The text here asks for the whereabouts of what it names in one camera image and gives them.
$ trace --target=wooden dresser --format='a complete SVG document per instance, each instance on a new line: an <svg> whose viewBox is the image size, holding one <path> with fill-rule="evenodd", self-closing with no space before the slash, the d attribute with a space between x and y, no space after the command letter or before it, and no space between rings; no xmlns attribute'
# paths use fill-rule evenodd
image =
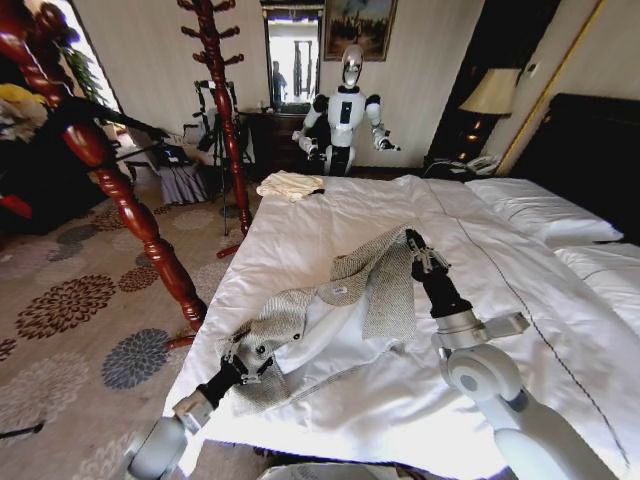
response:
<svg viewBox="0 0 640 480"><path fill-rule="evenodd" d="M241 112L241 115L246 115L249 120L256 162L255 174L258 180L280 170L305 174L320 173L321 168L310 164L307 154L291 140L293 132L302 128L305 115L259 111ZM324 150L323 145L326 146L328 142L326 121L318 120L310 133L318 138L319 145Z"/></svg>

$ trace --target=carved red wood post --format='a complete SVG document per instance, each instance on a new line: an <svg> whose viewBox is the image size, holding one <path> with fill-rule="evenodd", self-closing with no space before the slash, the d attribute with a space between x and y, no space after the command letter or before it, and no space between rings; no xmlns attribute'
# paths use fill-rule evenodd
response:
<svg viewBox="0 0 640 480"><path fill-rule="evenodd" d="M236 55L228 60L224 60L220 53L220 39L237 35L240 29L236 26L218 33L213 20L213 12L228 10L235 7L235 1L228 0L216 6L210 0L178 0L178 5L185 10L193 10L198 15L199 31L182 27L182 33L189 37L199 38L204 45L204 51L194 53L193 58L200 63L204 63L209 69L213 83L215 84L214 100L218 113L222 119L222 130L227 154L231 159L231 178L233 179L233 192L238 205L238 216L240 217L240 229L243 234L247 234L251 225L251 212L249 211L249 198L247 187L242 173L242 161L240 158L240 147L236 139L232 112L233 106L231 98L227 92L227 80L224 74L224 66L238 63L244 60L243 55ZM218 253L218 257L223 257L233 253L237 247L226 249Z"/></svg>
<svg viewBox="0 0 640 480"><path fill-rule="evenodd" d="M71 96L71 79L59 65L60 54L52 41L67 30L64 15L51 4L43 4L34 19L22 0L0 0L0 54L20 67L27 84L51 107ZM94 169L100 188L113 199L129 230L142 240L167 290L180 303L189 325L198 330L207 307L171 244L160 237L153 215L136 199L129 180L116 167L115 152L104 132L83 119L68 126L63 136L69 148Z"/></svg>

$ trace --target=dark headboard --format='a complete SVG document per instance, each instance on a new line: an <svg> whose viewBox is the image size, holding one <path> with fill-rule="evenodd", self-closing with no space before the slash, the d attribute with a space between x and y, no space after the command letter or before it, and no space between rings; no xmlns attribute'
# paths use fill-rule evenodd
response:
<svg viewBox="0 0 640 480"><path fill-rule="evenodd" d="M556 95L511 177L527 178L640 242L640 101Z"/></svg>

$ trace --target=beige towel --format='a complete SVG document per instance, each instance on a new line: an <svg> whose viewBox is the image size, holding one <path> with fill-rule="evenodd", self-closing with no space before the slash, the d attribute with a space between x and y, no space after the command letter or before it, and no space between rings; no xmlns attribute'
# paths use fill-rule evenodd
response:
<svg viewBox="0 0 640 480"><path fill-rule="evenodd" d="M321 189L323 185L321 178L280 170L265 178L256 191L263 197L277 195L286 197L290 202L297 202L311 192Z"/></svg>

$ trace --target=robot shoulder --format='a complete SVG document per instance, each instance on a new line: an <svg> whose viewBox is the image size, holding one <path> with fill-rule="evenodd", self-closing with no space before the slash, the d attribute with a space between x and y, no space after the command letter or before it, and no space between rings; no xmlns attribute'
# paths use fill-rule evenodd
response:
<svg viewBox="0 0 640 480"><path fill-rule="evenodd" d="M318 113L324 113L329 107L329 97L321 93L313 99L313 109Z"/></svg>
<svg viewBox="0 0 640 480"><path fill-rule="evenodd" d="M367 101L365 102L365 107L368 107L372 103L377 103L378 105L380 105L380 95L378 95L377 93L369 95L367 97Z"/></svg>

